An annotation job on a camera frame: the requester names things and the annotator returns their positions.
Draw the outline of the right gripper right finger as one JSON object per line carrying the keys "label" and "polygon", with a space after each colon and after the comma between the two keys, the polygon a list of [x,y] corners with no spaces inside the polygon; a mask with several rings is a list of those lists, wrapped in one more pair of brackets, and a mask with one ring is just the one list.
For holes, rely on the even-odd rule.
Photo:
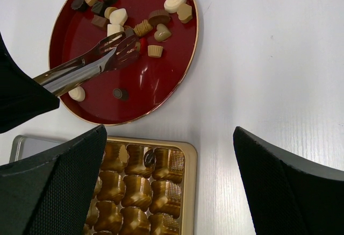
{"label": "right gripper right finger", "polygon": [[256,234],[343,234],[343,171],[239,126],[233,145]]}

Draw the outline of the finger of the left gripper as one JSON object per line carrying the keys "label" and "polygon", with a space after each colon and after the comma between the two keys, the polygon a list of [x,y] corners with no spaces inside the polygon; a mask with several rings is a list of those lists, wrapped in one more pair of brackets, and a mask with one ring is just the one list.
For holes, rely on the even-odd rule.
{"label": "finger of the left gripper", "polygon": [[60,100],[27,76],[13,61],[1,39],[1,133],[60,106]]}

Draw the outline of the white oval chocolate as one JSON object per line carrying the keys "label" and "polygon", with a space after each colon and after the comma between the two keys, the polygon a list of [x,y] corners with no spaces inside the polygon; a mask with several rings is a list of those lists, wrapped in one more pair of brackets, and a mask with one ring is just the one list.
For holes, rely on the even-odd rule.
{"label": "white oval chocolate", "polygon": [[77,102],[85,100],[85,90],[80,86],[68,91],[68,95]]}

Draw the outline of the silver metal tongs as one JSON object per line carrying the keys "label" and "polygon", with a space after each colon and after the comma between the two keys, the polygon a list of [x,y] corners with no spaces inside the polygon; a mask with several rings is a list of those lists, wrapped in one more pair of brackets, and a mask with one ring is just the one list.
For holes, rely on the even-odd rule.
{"label": "silver metal tongs", "polygon": [[140,41],[135,33],[115,33],[101,40],[85,54],[52,68],[33,80],[59,97],[102,73],[129,66],[138,59],[139,49]]}

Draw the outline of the dark leaf chocolate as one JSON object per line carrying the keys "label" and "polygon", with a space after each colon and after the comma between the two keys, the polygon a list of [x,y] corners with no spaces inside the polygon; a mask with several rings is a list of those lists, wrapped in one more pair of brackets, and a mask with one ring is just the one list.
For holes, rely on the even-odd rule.
{"label": "dark leaf chocolate", "polygon": [[153,150],[149,150],[144,155],[144,165],[147,168],[151,168],[156,162],[155,153]]}

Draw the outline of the gold chocolate box tray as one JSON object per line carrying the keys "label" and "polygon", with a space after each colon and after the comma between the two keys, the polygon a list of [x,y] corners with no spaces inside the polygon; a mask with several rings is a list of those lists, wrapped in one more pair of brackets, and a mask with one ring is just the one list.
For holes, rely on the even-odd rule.
{"label": "gold chocolate box tray", "polygon": [[[149,150],[151,168],[144,165]],[[189,143],[108,137],[83,234],[193,234],[196,176]]]}

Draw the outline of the white square chocolate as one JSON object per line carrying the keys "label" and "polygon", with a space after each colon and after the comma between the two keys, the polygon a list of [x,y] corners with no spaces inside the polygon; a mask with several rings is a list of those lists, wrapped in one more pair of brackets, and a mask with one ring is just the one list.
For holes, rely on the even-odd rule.
{"label": "white square chocolate", "polygon": [[108,24],[107,25],[107,36],[111,36],[115,33],[124,32],[123,26],[120,24]]}

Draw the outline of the white heart chocolate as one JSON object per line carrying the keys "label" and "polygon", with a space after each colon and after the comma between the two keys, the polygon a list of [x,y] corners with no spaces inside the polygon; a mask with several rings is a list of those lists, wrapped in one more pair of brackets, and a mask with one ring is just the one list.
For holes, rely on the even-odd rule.
{"label": "white heart chocolate", "polygon": [[125,8],[116,9],[111,12],[109,20],[111,24],[118,24],[124,26],[128,19],[128,14]]}

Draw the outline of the red heart chocolate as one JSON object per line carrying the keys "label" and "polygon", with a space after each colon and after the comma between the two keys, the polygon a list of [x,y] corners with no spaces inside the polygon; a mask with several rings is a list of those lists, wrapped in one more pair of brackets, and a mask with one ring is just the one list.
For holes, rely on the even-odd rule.
{"label": "red heart chocolate", "polygon": [[146,38],[140,38],[140,49],[139,52],[140,54],[145,54],[147,52],[147,47],[148,47],[148,42]]}

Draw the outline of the striped gold log chocolate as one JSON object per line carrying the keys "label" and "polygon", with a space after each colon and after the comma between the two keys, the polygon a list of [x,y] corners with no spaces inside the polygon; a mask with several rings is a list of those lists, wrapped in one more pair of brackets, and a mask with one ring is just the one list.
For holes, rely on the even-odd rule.
{"label": "striped gold log chocolate", "polygon": [[149,21],[147,19],[144,19],[141,23],[137,24],[133,30],[134,30],[134,33],[138,37],[144,37],[152,29],[153,29],[153,26],[149,23]]}

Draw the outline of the tan cupcake chocolate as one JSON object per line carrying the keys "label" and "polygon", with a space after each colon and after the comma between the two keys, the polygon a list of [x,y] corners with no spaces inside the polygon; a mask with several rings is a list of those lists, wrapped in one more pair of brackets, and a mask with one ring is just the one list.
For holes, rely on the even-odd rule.
{"label": "tan cupcake chocolate", "polygon": [[163,53],[163,46],[159,45],[148,45],[147,54],[151,58],[160,58]]}

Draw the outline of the beige heart chocolate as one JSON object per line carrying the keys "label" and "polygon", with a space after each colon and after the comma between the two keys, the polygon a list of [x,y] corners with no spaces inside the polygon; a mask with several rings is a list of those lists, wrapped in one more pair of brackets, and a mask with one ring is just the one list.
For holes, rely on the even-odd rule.
{"label": "beige heart chocolate", "polygon": [[156,31],[154,33],[154,39],[157,42],[163,42],[171,37],[171,32],[164,24],[157,24]]}

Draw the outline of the brown round caramel chocolate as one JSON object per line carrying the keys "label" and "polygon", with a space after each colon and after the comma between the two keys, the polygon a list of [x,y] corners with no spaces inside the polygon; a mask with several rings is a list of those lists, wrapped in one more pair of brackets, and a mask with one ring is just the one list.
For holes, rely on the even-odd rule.
{"label": "brown round caramel chocolate", "polygon": [[170,14],[166,10],[155,10],[149,14],[148,22],[152,26],[157,26],[158,24],[168,24],[170,22]]}

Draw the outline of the white swirl chocolate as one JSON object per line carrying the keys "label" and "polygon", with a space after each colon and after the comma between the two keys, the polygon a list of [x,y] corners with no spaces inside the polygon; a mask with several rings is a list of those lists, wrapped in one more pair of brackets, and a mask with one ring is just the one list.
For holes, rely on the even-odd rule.
{"label": "white swirl chocolate", "polygon": [[165,0],[164,2],[164,9],[168,13],[175,13],[177,12],[179,6],[183,3],[186,3],[187,0]]}

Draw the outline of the silver tin lid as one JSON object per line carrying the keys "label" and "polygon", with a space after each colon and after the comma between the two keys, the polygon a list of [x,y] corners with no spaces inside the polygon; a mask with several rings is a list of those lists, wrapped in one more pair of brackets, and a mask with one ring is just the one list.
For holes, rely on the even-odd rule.
{"label": "silver tin lid", "polygon": [[18,135],[14,138],[9,163],[28,158],[67,142],[65,139]]}

